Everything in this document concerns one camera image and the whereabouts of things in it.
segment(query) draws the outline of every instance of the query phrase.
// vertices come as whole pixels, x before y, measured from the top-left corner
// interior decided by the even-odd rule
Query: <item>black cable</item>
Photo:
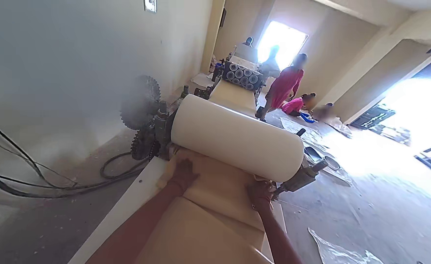
[[[3,150],[5,150],[5,151],[8,151],[8,152],[12,153],[13,155],[18,156],[19,158],[24,159],[24,160],[28,163],[28,165],[30,165],[30,163],[29,163],[28,159],[26,159],[26,158],[25,158],[25,157],[23,157],[22,155],[20,155],[20,154],[18,154],[18,153],[14,153],[14,152],[13,152],[13,151],[11,151],[10,149],[8,149],[8,148],[6,148],[6,147],[2,146],[1,144],[0,144],[0,148],[1,148],[1,149],[3,149]],[[39,162],[36,162],[36,161],[33,161],[33,162],[34,162],[34,163],[36,163],[37,165],[41,166],[41,167],[44,167],[45,169],[47,169],[47,170],[49,170],[49,171],[54,172],[55,174],[59,175],[60,177],[63,177],[63,178],[65,178],[65,179],[67,179],[67,180],[69,180],[69,181],[73,182],[73,183],[74,183],[74,185],[72,185],[72,186],[75,186],[75,185],[78,183],[78,182],[76,182],[76,181],[74,181],[74,180],[71,180],[70,178],[68,178],[68,177],[66,177],[66,176],[64,176],[64,175],[62,175],[62,174],[60,174],[59,172],[57,172],[57,171],[55,171],[55,170],[50,169],[49,167],[47,167],[47,166],[45,166],[45,165],[42,165],[42,164],[41,164],[41,163],[39,163]]]
[[[48,183],[50,186],[55,186],[54,184],[50,183],[45,177],[44,175],[41,173],[41,170],[38,168],[38,166],[35,164],[34,160],[28,155],[26,154],[26,152],[19,147],[17,144],[15,144],[15,142],[13,142],[13,140],[11,140],[7,135],[5,135],[1,130],[0,130],[0,135],[6,140],[8,141],[8,143],[12,144],[12,146],[14,146],[20,153],[22,153],[23,155],[25,155],[25,157],[31,162],[31,166],[33,168],[33,170],[36,171],[36,173],[38,174],[38,176],[43,179],[46,183]]]
[[[114,156],[113,158],[111,158],[110,160],[108,160],[102,167],[101,170],[105,170],[106,166],[113,160],[124,156],[125,154],[128,153],[122,153],[119,154],[118,156]],[[107,178],[109,179],[116,179],[118,177],[124,177],[124,176],[138,176],[138,174],[136,173],[137,171],[134,171],[136,168],[138,168],[139,166],[141,166],[142,164],[144,164],[147,160],[142,160],[141,162],[139,162],[137,165],[133,166],[131,169],[121,173],[120,175],[117,176],[107,176]],[[99,182],[99,183],[95,183],[95,184],[90,184],[90,185],[83,185],[83,186],[76,186],[76,187],[53,187],[53,186],[43,186],[43,185],[37,185],[37,184],[33,184],[33,183],[28,183],[28,182],[24,182],[24,181],[20,181],[17,179],[13,179],[10,177],[5,177],[0,175],[1,179],[5,179],[8,181],[12,181],[12,182],[16,182],[16,183],[20,183],[23,185],[28,185],[28,186],[33,186],[33,187],[40,187],[40,188],[47,188],[47,189],[61,189],[61,190],[79,190],[79,189],[85,189],[85,188],[90,188],[90,187],[96,187],[96,186],[100,186],[101,184],[105,183],[105,182]]]
[[[10,153],[12,153],[12,154],[14,154],[14,155],[16,155],[16,156],[18,156],[18,157],[20,157],[20,158],[24,159],[24,161],[25,161],[26,163],[28,163],[28,165],[30,165],[30,166],[31,166],[31,167],[36,171],[36,173],[39,175],[39,177],[41,177],[41,178],[42,178],[46,183],[48,183],[50,186],[42,186],[42,185],[37,185],[37,184],[33,184],[33,183],[27,183],[27,182],[23,182],[23,181],[20,181],[20,180],[17,180],[17,179],[13,179],[13,178],[6,177],[6,176],[1,176],[1,175],[0,175],[0,178],[5,179],[5,180],[8,180],[8,181],[12,181],[12,182],[20,183],[20,184],[23,184],[23,185],[27,185],[27,186],[40,187],[40,188],[47,188],[47,189],[60,189],[60,190],[67,190],[67,191],[70,191],[70,190],[85,189],[85,190],[83,190],[83,191],[76,192],[76,193],[72,193],[72,194],[63,194],[63,195],[38,195],[38,194],[25,193],[25,192],[22,192],[22,191],[16,190],[16,189],[14,189],[14,188],[12,188],[12,187],[8,186],[7,184],[5,184],[4,182],[2,182],[2,181],[0,180],[0,189],[1,189],[1,190],[6,191],[6,192],[8,192],[8,193],[10,193],[10,194],[12,194],[12,195],[21,196],[21,197],[53,199],[53,198],[64,198],[64,197],[69,197],[69,196],[72,196],[72,195],[78,195],[78,194],[85,194],[85,193],[88,193],[88,192],[90,192],[90,191],[93,191],[93,190],[99,189],[99,188],[101,188],[101,187],[105,187],[105,186],[107,186],[107,185],[110,185],[110,184],[112,184],[112,183],[115,183],[115,182],[121,181],[121,180],[123,180],[123,179],[127,179],[127,178],[130,178],[130,177],[139,176],[139,174],[140,174],[140,172],[142,172],[143,168],[141,168],[141,169],[137,169],[137,168],[139,168],[139,167],[140,167],[140,166],[142,166],[145,162],[147,162],[147,159],[145,158],[145,159],[141,160],[138,164],[136,164],[136,165],[132,166],[129,170],[127,170],[127,171],[125,171],[125,172],[123,172],[123,173],[121,173],[121,174],[119,174],[119,175],[116,175],[116,176],[110,176],[110,175],[107,175],[107,174],[105,173],[105,169],[106,169],[106,166],[107,166],[107,165],[109,165],[112,161],[114,161],[115,159],[117,159],[117,158],[119,158],[119,157],[122,157],[122,156],[125,156],[125,155],[130,155],[130,154],[131,154],[130,152],[121,153],[121,154],[119,154],[119,155],[116,155],[116,156],[112,157],[112,158],[111,158],[111,159],[109,159],[108,161],[106,161],[106,162],[103,164],[103,166],[100,168],[100,175],[101,175],[102,177],[106,178],[106,179],[110,179],[109,181],[100,182],[100,183],[95,183],[95,184],[90,184],[90,185],[84,185],[84,186],[75,186],[75,185],[77,184],[77,182],[75,182],[75,181],[71,180],[70,178],[68,178],[68,177],[66,177],[66,176],[60,175],[59,173],[57,173],[56,171],[54,171],[54,170],[52,170],[52,169],[48,168],[48,167],[47,167],[47,166],[45,166],[45,165],[42,165],[42,164],[37,163],[36,161],[34,161],[30,156],[28,156],[28,154],[26,154],[26,152],[24,152],[24,151],[23,151],[23,150],[22,150],[22,149],[21,149],[17,144],[15,144],[15,143],[14,143],[14,142],[13,142],[13,141],[8,137],[8,136],[7,136],[7,135],[5,135],[3,132],[1,132],[1,130],[0,130],[0,135],[1,135],[5,140],[7,140],[10,144],[12,144],[12,145],[17,149],[17,150],[19,150],[19,152],[21,152],[22,154],[24,154],[24,155],[25,155],[25,157],[23,157],[23,156],[22,156],[22,155],[20,155],[20,154],[14,153],[13,151],[11,151],[11,150],[9,150],[9,149],[7,149],[7,148],[5,148],[5,147],[1,146],[1,144],[0,144],[0,147],[1,147],[3,150],[6,150],[6,151],[8,151],[8,152],[10,152]],[[37,165],[40,165],[40,166],[43,166],[43,167],[45,167],[46,169],[48,169],[48,170],[50,170],[50,171],[52,171],[52,172],[56,173],[57,175],[59,175],[59,176],[61,176],[61,177],[64,177],[64,178],[66,178],[66,179],[70,180],[71,182],[73,182],[73,183],[74,183],[74,185],[73,185],[72,187],[58,187],[58,186],[52,185],[51,183],[49,183],[49,182],[44,178],[44,176],[42,175],[42,173],[41,173],[40,169],[36,166],[36,164],[37,164]]]
[[[135,176],[134,174],[129,174],[129,175],[122,176],[122,177],[116,177],[116,178],[115,178],[115,179],[113,179],[113,180],[109,180],[109,181],[106,181],[106,182],[100,183],[100,184],[99,184],[99,186],[97,186],[97,187],[93,187],[93,188],[90,188],[90,189],[85,189],[85,190],[83,190],[83,191],[76,192],[76,193],[73,193],[73,194],[63,194],[63,195],[37,195],[37,194],[25,193],[25,192],[22,192],[22,191],[18,191],[18,190],[16,190],[16,189],[13,189],[12,187],[8,186],[7,184],[5,184],[4,182],[2,182],[1,180],[0,180],[0,189],[1,189],[1,190],[4,190],[4,191],[6,191],[6,192],[8,192],[8,193],[10,193],[10,194],[12,194],[12,195],[21,196],[21,197],[55,199],[55,198],[65,198],[65,197],[70,197],[70,196],[73,196],[73,195],[86,194],[86,193],[88,193],[88,192],[94,191],[94,190],[96,190],[96,189],[99,189],[99,188],[105,187],[105,186],[110,185],[110,184],[112,184],[112,183],[115,183],[115,182],[118,182],[118,181],[121,181],[121,180],[124,180],[124,179],[130,178],[130,177],[134,177],[134,176]]]

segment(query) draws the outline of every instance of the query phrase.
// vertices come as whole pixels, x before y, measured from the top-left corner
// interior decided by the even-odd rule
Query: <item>hand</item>
[[[183,195],[197,177],[199,174],[192,172],[192,162],[189,159],[184,159],[178,161],[173,177],[168,181],[168,184],[177,185],[181,189],[181,195]]]
[[[274,186],[267,181],[257,181],[252,185],[248,186],[248,197],[254,206],[254,209],[258,211],[262,207],[271,207],[271,199],[273,197]]]

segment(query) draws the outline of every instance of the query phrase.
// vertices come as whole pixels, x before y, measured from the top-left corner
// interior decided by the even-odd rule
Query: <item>sprocket gear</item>
[[[149,153],[149,161],[151,161],[153,159],[153,157],[158,157],[160,152],[160,142],[158,140],[155,140],[154,143],[152,144],[152,149],[150,150]]]
[[[140,161],[148,157],[153,150],[155,141],[155,130],[153,126],[148,126],[139,130],[130,147],[132,158]]]
[[[160,86],[147,75],[136,78],[136,85],[121,104],[121,120],[130,129],[140,130],[153,124],[160,102]]]

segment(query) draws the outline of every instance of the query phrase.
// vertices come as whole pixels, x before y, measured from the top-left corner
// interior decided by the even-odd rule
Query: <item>floor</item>
[[[324,123],[307,124],[280,110],[266,121],[282,127],[279,117],[317,129],[353,186],[321,173],[316,181],[281,194],[287,233],[304,263],[320,264],[313,229],[329,243],[386,264],[431,264],[431,170],[402,144],[371,131],[353,131],[348,139]]]
[[[266,120],[281,126],[276,110]],[[406,146],[370,131],[347,139],[329,126],[317,129],[331,153],[349,172],[353,186],[320,174],[317,181],[280,196],[288,235],[304,263],[320,264],[307,227],[347,250],[368,250],[386,264],[431,264],[431,171]],[[93,153],[71,173],[99,180],[99,168],[128,151],[133,132],[126,130]],[[119,161],[115,172],[132,166]],[[66,264],[105,217],[133,179],[72,198],[41,201],[0,228],[0,263]]]

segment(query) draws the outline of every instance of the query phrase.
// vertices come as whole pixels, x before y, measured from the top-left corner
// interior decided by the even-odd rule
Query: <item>bright door opening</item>
[[[258,62],[263,63],[269,57],[271,47],[278,45],[276,62],[280,70],[290,66],[295,55],[304,45],[308,35],[282,23],[271,21],[258,45]]]

